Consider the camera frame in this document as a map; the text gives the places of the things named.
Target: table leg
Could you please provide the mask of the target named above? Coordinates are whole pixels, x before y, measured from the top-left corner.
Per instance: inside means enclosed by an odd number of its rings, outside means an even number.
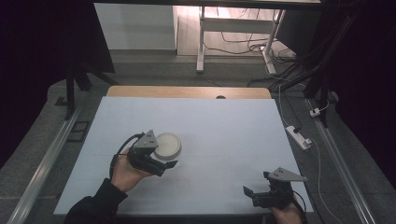
[[[200,33],[197,57],[197,73],[204,72],[204,29],[205,29],[205,7],[200,7]]]
[[[280,21],[280,18],[282,17],[282,14],[283,14],[283,10],[280,10],[279,13],[276,15],[276,19],[274,20],[271,34],[270,34],[270,36],[268,38],[268,43],[265,46],[264,50],[262,51],[262,56],[264,57],[265,64],[267,66],[267,70],[268,70],[269,75],[275,75],[276,74],[276,70],[274,68],[274,64],[272,63],[272,60],[271,60],[270,50],[271,50],[271,46],[272,46],[272,44],[274,42],[276,30],[277,30],[277,27],[279,26],[279,21]]]

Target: metal frame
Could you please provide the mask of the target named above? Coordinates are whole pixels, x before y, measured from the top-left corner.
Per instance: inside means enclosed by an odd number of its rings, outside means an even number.
[[[47,150],[46,155],[43,160],[38,165],[35,174],[33,175],[29,185],[27,186],[25,192],[22,194],[20,201],[12,212],[11,217],[9,218],[7,224],[19,224],[23,223],[28,217],[30,211],[32,210],[33,204],[37,199],[37,195],[40,192],[41,188],[44,186],[44,183],[47,179],[47,176],[50,174],[50,170],[52,169],[53,163],[55,163],[58,158],[59,153],[64,146],[64,141],[69,135],[71,129],[73,128],[74,123],[82,110],[82,107],[86,103],[88,93],[83,92],[81,94],[80,103],[70,117],[69,120],[64,122],[61,130],[57,133],[56,137],[53,139],[52,143]]]
[[[276,74],[276,70],[271,60],[270,50],[274,42],[277,27],[279,26],[280,18],[283,10],[280,10],[276,15],[274,21],[254,21],[254,20],[239,20],[239,19],[220,19],[220,18],[206,18],[205,7],[200,7],[200,36],[197,56],[197,73],[204,72],[204,34],[208,32],[230,32],[230,33],[253,33],[253,34],[268,34],[268,42],[265,49],[262,51],[265,65],[267,66],[270,75]]]
[[[313,109],[314,106],[311,105],[309,100],[305,100],[308,108]],[[348,192],[351,201],[355,205],[355,209],[361,218],[361,223],[364,224],[375,224],[375,218],[372,215],[372,211],[364,199],[363,194],[361,193],[361,189],[356,183],[355,179],[350,173],[347,163],[344,161],[344,157],[341,154],[338,146],[335,144],[334,139],[332,138],[332,133],[328,128],[325,128],[323,123],[320,122],[319,119],[315,119],[315,123],[318,127],[320,136],[323,139],[323,142],[326,145],[326,148],[329,151],[330,156],[332,157],[332,163],[338,171],[338,174],[341,177],[341,180],[346,187],[346,191]]]
[[[318,1],[292,1],[292,0],[95,0],[94,3],[109,4],[138,4],[138,5],[163,5],[163,6],[192,6],[192,7],[250,7],[268,9],[292,10],[322,10],[329,7],[349,8],[354,7],[360,0],[342,4],[321,3]]]

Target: white table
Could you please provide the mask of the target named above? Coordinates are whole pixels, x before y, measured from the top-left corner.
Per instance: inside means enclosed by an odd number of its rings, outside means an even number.
[[[104,97],[54,213],[93,195],[122,143],[150,129],[180,137],[179,163],[128,192],[119,215],[262,214],[242,187],[269,191],[262,172],[279,166],[299,174],[274,100]],[[292,186],[313,211],[304,184]]]

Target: person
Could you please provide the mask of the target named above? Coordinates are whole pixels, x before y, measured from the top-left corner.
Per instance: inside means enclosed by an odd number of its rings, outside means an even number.
[[[151,176],[136,170],[124,155],[119,155],[114,166],[111,180],[105,178],[99,190],[91,197],[85,197],[76,203],[67,213],[64,224],[113,224],[119,204],[128,197],[127,191],[133,189],[143,178]],[[294,204],[286,208],[270,208],[277,224],[301,224],[301,216]]]

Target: black curtain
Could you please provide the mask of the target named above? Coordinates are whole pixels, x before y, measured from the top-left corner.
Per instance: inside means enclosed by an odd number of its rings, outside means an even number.
[[[114,67],[90,1],[3,2],[0,29],[2,166],[47,102],[49,86],[71,66]]]
[[[395,40],[396,4],[367,1],[326,68],[340,99],[337,112],[394,188]]]

